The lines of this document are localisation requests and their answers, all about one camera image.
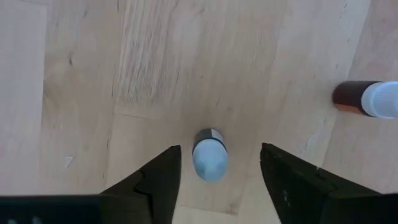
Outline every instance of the light blue bottle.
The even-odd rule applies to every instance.
[[[228,168],[228,153],[221,133],[211,128],[201,130],[195,136],[192,159],[199,177],[207,182],[219,181]]]

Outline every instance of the plastic bottle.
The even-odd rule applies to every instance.
[[[343,82],[333,92],[333,103],[342,111],[384,119],[398,118],[398,82]]]
[[[195,136],[192,160],[199,177],[207,182],[219,181],[228,168],[224,139],[215,129],[201,130]]]

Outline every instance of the white cap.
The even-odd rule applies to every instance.
[[[398,82],[377,82],[363,93],[363,110],[371,116],[384,119],[398,118]]]

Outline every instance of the wood grain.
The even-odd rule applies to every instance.
[[[372,1],[350,80],[398,79],[398,2]],[[398,191],[398,122],[339,112],[322,167],[382,193]]]
[[[370,1],[289,1],[270,73],[262,141],[320,166]]]
[[[127,2],[115,112],[175,123],[168,132],[181,133],[184,150],[180,205],[237,214],[284,8],[285,1]],[[207,127],[224,134],[230,156],[217,184],[192,167],[193,137]],[[117,151],[111,147],[111,157]]]
[[[43,194],[105,188],[122,1],[52,1],[47,22],[40,173]],[[65,165],[66,158],[73,158]]]
[[[245,190],[262,141],[320,166],[336,117],[330,94],[348,76],[368,7],[359,0],[127,1],[114,80],[115,113],[124,117],[113,126],[111,182],[165,149],[144,146],[173,139],[183,149],[178,204],[238,215],[242,201],[258,202],[253,190],[266,192],[259,179]],[[193,137],[208,127],[223,133],[230,158],[217,184],[192,166]],[[134,164],[117,162],[125,157]]]
[[[0,194],[37,191],[46,7],[0,1]]]

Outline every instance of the bottle cap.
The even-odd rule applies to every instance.
[[[377,82],[370,85],[361,98],[363,110],[384,119],[398,118],[398,82]]]

